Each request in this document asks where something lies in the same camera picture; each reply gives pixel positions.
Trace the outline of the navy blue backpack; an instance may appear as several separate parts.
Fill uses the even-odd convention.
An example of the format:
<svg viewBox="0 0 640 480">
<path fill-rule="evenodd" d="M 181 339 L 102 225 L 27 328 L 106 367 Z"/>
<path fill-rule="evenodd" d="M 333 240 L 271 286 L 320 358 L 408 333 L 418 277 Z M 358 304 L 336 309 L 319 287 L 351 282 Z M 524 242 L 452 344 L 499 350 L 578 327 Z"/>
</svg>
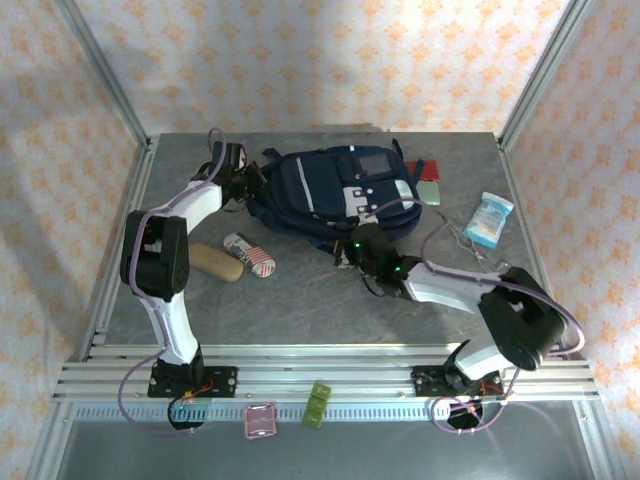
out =
<svg viewBox="0 0 640 480">
<path fill-rule="evenodd" d="M 249 213 L 269 230 L 333 251 L 357 228 L 358 215 L 374 214 L 392 241 L 418 225 L 422 206 L 397 140 L 390 148 L 345 145 L 282 154 L 263 151 L 265 188 L 247 200 Z"/>
</svg>

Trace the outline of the tan glasses case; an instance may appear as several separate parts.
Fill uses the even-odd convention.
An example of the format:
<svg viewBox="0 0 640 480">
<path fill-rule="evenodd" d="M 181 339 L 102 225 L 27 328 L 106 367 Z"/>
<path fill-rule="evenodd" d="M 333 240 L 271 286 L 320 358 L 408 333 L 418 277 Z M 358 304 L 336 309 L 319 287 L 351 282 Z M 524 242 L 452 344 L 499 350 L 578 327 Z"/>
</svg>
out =
<svg viewBox="0 0 640 480">
<path fill-rule="evenodd" d="M 194 268 L 228 283 L 238 281 L 244 272 L 238 259 L 200 243 L 189 245 L 189 260 Z"/>
</svg>

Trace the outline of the grey-green card holder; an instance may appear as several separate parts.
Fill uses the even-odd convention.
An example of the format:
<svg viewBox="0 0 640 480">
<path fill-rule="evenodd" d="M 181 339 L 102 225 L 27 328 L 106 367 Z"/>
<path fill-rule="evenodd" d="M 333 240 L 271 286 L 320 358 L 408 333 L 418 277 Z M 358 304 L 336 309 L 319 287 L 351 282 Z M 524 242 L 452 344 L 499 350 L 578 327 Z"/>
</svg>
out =
<svg viewBox="0 0 640 480">
<path fill-rule="evenodd" d="M 440 188 L 436 181 L 420 180 L 416 185 L 416 191 L 422 202 L 431 206 L 441 204 Z"/>
</svg>

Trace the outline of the red wallet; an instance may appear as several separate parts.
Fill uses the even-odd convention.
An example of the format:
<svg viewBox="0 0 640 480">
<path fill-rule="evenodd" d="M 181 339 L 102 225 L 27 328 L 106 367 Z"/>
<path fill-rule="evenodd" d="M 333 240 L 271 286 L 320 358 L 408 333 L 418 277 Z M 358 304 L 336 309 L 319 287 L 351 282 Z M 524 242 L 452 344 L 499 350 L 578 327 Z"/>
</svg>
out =
<svg viewBox="0 0 640 480">
<path fill-rule="evenodd" d="M 419 181 L 438 183 L 440 181 L 438 164 L 435 160 L 418 159 L 408 161 L 406 166 L 414 183 Z"/>
</svg>

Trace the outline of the blue white tissue pack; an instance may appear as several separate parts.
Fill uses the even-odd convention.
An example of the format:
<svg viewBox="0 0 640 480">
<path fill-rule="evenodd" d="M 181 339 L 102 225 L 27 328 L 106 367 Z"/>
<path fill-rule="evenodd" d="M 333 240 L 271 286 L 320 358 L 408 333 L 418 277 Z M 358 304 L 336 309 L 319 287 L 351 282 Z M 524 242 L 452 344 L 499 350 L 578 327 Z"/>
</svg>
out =
<svg viewBox="0 0 640 480">
<path fill-rule="evenodd" d="M 463 230 L 470 241 L 495 249 L 514 204 L 498 195 L 483 192 L 480 205 Z"/>
</svg>

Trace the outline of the aluminium left side rail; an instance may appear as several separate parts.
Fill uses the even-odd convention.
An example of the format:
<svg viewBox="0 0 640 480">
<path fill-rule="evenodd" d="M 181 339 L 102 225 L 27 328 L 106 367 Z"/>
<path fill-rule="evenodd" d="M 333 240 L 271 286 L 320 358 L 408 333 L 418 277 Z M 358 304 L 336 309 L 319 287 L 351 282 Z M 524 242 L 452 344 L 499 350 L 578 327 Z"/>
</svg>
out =
<svg viewBox="0 0 640 480">
<path fill-rule="evenodd" d="M 159 140 L 159 135 L 152 136 L 148 143 L 139 149 L 138 156 L 134 161 L 127 188 L 117 211 L 114 230 L 107 242 L 105 257 L 93 290 L 88 326 L 77 353 L 77 359 L 80 362 L 89 358 L 91 348 L 96 340 L 104 341 L 106 337 L 121 284 L 119 267 L 126 218 L 132 210 L 140 207 L 144 198 Z"/>
</svg>

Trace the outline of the aluminium rail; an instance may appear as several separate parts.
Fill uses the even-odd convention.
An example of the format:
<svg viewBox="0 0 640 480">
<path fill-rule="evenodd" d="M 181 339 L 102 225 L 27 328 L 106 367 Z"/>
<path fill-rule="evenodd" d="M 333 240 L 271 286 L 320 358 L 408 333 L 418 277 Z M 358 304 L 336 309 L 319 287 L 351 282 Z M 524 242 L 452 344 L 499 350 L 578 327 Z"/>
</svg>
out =
<svg viewBox="0 0 640 480">
<path fill-rule="evenodd" d="M 498 150 L 501 165 L 507 179 L 507 183 L 509 185 L 512 200 L 515 205 L 515 210 L 517 212 L 517 216 L 521 226 L 526 249 L 532 264 L 532 276 L 545 289 L 547 293 L 551 294 L 552 288 L 549 285 L 548 275 L 540 258 L 539 247 L 536 239 L 534 238 L 532 224 L 527 213 L 524 199 L 521 195 L 521 189 L 518 185 L 514 170 L 510 164 L 507 151 L 502 144 L 501 138 L 496 138 L 496 147 Z"/>
<path fill-rule="evenodd" d="M 89 358 L 91 348 L 96 340 L 104 341 L 106 337 L 121 284 L 119 267 L 126 218 L 132 210 L 140 207 L 144 198 L 159 140 L 159 135 L 152 136 L 148 143 L 139 149 L 138 156 L 134 161 L 127 188 L 117 211 L 114 230 L 107 242 L 105 257 L 93 290 L 88 326 L 77 353 L 77 359 L 80 362 Z"/>
</svg>

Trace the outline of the aluminium front rail frame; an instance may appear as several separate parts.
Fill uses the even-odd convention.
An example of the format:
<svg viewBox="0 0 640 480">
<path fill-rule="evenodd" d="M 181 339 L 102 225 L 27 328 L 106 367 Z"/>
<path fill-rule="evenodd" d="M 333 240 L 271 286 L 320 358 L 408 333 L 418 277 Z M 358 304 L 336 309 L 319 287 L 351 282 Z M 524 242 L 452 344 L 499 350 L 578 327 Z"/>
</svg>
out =
<svg viewBox="0 0 640 480">
<path fill-rule="evenodd" d="M 410 380 L 416 365 L 441 364 L 454 345 L 205 345 L 206 364 L 238 369 L 237 401 L 304 400 L 315 382 L 328 385 L 336 402 L 414 400 Z M 125 401 L 146 398 L 150 368 L 134 365 L 154 353 L 152 346 L 95 345 L 84 362 L 63 365 L 58 401 Z M 596 383 L 584 360 L 547 359 L 534 372 L 504 369 L 514 401 L 592 400 Z"/>
</svg>

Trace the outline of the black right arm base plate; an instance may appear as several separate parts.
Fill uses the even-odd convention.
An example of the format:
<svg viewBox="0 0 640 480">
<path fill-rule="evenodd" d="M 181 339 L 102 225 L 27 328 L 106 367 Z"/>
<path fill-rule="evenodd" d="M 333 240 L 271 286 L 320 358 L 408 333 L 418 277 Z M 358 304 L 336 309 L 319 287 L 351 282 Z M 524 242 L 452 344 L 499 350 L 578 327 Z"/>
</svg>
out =
<svg viewBox="0 0 640 480">
<path fill-rule="evenodd" d="M 505 387 L 497 371 L 471 380 L 454 368 L 435 365 L 414 366 L 411 381 L 417 397 L 484 397 L 503 395 Z"/>
</svg>

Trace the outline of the aluminium right side rail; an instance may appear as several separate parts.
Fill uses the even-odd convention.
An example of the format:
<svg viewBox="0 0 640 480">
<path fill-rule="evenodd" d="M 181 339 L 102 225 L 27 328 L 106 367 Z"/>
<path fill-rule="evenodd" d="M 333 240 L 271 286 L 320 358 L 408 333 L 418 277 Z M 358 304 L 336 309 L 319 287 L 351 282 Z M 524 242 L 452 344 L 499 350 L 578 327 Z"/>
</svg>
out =
<svg viewBox="0 0 640 480">
<path fill-rule="evenodd" d="M 507 151 L 502 144 L 501 138 L 496 138 L 496 147 L 498 150 L 501 165 L 507 179 L 507 183 L 509 185 L 512 200 L 515 205 L 515 210 L 517 212 L 517 216 L 521 226 L 526 249 L 532 264 L 532 276 L 545 289 L 547 293 L 551 294 L 552 288 L 549 285 L 548 275 L 540 258 L 539 247 L 536 239 L 534 238 L 532 224 L 527 213 L 524 199 L 521 195 L 521 189 L 518 185 L 514 170 L 510 164 Z"/>
</svg>

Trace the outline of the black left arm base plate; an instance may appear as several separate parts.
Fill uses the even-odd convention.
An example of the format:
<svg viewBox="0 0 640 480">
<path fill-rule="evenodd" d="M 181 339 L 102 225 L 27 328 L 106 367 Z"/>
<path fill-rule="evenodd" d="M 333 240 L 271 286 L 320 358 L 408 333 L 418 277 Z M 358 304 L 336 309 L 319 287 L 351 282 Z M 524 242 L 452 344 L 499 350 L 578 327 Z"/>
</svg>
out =
<svg viewBox="0 0 640 480">
<path fill-rule="evenodd" d="M 190 394 L 196 398 L 234 398 L 238 369 L 231 366 L 161 365 L 151 370 L 147 396 L 174 399 Z"/>
</svg>

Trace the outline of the aluminium left corner post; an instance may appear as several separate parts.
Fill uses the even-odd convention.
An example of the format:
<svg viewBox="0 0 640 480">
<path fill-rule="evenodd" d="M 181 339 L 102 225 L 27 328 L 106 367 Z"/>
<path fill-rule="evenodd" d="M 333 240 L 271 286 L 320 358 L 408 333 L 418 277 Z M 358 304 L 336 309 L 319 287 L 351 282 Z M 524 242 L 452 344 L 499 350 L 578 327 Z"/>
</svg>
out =
<svg viewBox="0 0 640 480">
<path fill-rule="evenodd" d="M 129 133 L 140 148 L 147 150 L 150 137 L 76 0 L 53 0 L 53 3 L 64 17 Z"/>
</svg>

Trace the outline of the aluminium corner post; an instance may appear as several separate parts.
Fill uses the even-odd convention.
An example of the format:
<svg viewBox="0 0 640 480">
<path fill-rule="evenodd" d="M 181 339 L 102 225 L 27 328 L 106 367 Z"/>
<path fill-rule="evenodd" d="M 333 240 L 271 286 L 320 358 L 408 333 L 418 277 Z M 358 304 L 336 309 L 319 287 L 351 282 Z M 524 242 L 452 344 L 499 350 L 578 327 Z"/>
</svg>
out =
<svg viewBox="0 0 640 480">
<path fill-rule="evenodd" d="M 150 137 L 76 0 L 53 0 L 53 3 L 64 17 L 129 133 L 140 148 L 147 150 Z"/>
<path fill-rule="evenodd" d="M 501 134 L 497 137 L 501 151 L 509 151 L 517 142 L 596 2 L 597 0 L 569 0 Z"/>
</svg>

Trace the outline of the aluminium right corner post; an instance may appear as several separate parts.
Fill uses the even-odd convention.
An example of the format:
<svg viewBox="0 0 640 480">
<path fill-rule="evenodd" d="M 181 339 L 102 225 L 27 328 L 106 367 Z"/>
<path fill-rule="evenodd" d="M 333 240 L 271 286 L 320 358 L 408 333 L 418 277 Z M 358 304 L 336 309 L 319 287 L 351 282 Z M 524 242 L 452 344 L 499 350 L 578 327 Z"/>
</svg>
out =
<svg viewBox="0 0 640 480">
<path fill-rule="evenodd" d="M 596 2 L 597 0 L 569 0 L 501 134 L 497 137 L 501 151 L 509 151 L 517 142 Z"/>
</svg>

